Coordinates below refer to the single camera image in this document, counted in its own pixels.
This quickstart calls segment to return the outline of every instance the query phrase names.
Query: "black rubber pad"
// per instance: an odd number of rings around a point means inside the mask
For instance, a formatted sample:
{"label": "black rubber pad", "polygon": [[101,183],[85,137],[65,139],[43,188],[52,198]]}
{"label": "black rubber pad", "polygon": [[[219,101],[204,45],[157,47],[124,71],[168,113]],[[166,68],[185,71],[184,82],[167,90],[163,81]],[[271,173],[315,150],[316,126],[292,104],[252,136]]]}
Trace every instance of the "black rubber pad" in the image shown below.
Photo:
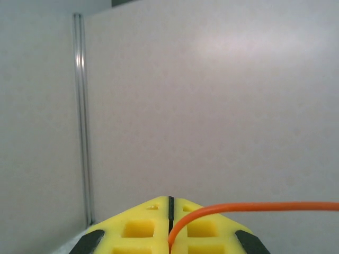
{"label": "black rubber pad", "polygon": [[171,232],[173,228],[174,221],[174,197],[168,197],[168,233]]}
{"label": "black rubber pad", "polygon": [[247,254],[270,254],[258,237],[243,230],[235,232]]}
{"label": "black rubber pad", "polygon": [[95,230],[80,238],[69,254],[93,254],[105,231]]}

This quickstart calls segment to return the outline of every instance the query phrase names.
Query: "orange cable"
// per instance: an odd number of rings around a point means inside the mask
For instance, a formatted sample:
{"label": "orange cable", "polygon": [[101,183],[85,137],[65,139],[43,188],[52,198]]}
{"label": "orange cable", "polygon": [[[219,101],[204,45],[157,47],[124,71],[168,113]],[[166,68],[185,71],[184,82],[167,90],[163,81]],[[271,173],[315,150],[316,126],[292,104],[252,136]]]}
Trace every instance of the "orange cable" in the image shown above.
{"label": "orange cable", "polygon": [[233,203],[219,204],[195,210],[179,220],[168,235],[168,245],[172,245],[178,233],[191,221],[200,217],[225,212],[260,212],[260,211],[339,211],[336,202],[281,202],[281,203]]}

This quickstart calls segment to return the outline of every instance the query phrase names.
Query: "metal rod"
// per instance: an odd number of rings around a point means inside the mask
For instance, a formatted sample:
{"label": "metal rod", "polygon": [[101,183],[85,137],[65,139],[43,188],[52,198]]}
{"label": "metal rod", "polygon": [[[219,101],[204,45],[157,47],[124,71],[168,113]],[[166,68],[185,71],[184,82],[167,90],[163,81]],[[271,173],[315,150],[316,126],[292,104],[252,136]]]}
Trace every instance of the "metal rod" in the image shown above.
{"label": "metal rod", "polygon": [[75,79],[78,102],[78,119],[82,155],[82,176],[86,225],[94,224],[94,203],[92,189],[92,164],[90,132],[88,124],[88,96],[85,58],[85,30],[84,18],[81,14],[73,14],[73,41]]}

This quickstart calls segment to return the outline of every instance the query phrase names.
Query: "white panel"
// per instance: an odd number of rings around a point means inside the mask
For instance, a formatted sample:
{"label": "white panel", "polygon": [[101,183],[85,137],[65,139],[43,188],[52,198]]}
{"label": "white panel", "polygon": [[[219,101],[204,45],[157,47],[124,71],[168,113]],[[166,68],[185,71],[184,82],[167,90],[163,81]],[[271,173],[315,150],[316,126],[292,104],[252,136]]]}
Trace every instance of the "white panel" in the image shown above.
{"label": "white panel", "polygon": [[[337,201],[335,1],[143,0],[86,22],[96,214]],[[334,213],[232,214],[272,253],[335,253]]]}
{"label": "white panel", "polygon": [[71,27],[86,4],[54,2],[0,1],[0,253],[85,228]]}

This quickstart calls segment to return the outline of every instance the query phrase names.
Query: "white floor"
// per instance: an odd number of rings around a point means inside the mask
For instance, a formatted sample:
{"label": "white floor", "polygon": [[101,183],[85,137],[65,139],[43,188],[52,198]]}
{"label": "white floor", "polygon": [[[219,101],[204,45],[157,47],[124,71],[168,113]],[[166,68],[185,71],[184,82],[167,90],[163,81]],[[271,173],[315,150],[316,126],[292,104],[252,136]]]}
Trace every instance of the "white floor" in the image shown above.
{"label": "white floor", "polygon": [[74,245],[79,241],[79,239],[83,236],[84,233],[85,231],[81,232],[79,235],[66,242],[63,246],[61,246],[59,249],[57,249],[51,254],[69,254],[69,252],[72,250]]}

